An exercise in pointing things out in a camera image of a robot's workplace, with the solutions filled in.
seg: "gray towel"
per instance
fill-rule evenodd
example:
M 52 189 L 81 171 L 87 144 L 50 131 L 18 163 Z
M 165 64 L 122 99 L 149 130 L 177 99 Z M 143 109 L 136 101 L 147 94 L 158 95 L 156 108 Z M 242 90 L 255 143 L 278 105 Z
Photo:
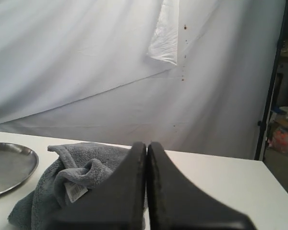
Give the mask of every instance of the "gray towel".
M 49 146 L 48 151 L 56 152 L 59 158 L 45 170 L 35 190 L 17 202 L 8 217 L 12 225 L 22 230 L 42 229 L 51 214 L 71 203 L 64 185 L 66 182 L 93 189 L 110 176 L 129 150 L 78 143 Z

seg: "white label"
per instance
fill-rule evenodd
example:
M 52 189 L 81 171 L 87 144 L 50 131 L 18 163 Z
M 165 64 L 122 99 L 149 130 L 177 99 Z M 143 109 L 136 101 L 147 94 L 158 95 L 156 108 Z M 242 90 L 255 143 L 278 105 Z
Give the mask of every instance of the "white label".
M 64 185 L 68 198 L 72 203 L 82 197 L 88 191 L 86 187 L 73 182 L 66 182 Z

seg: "silver tray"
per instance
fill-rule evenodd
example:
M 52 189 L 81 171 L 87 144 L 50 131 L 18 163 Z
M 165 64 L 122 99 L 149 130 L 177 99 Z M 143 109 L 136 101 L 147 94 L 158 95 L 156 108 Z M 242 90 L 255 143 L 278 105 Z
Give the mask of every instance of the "silver tray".
M 38 166 L 38 156 L 22 145 L 0 143 L 0 195 L 19 186 Z

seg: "white backdrop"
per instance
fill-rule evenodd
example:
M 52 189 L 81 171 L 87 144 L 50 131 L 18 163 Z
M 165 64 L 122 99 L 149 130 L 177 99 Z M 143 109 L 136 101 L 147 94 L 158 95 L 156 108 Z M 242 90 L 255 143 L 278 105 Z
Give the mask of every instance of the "white backdrop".
M 251 159 L 284 7 L 0 1 L 0 131 Z

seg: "white table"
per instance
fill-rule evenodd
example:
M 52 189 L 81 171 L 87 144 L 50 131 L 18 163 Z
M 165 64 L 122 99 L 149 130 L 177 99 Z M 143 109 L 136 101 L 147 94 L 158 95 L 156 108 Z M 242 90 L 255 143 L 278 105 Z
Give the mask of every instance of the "white table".
M 11 209 L 34 190 L 44 170 L 58 158 L 56 153 L 47 152 L 47 146 L 79 141 L 0 132 L 0 142 L 27 146 L 40 160 L 25 184 L 0 197 L 0 230 L 10 230 L 14 229 L 7 222 Z M 167 153 L 195 185 L 249 215 L 258 230 L 288 230 L 288 194 L 262 162 L 176 151 Z

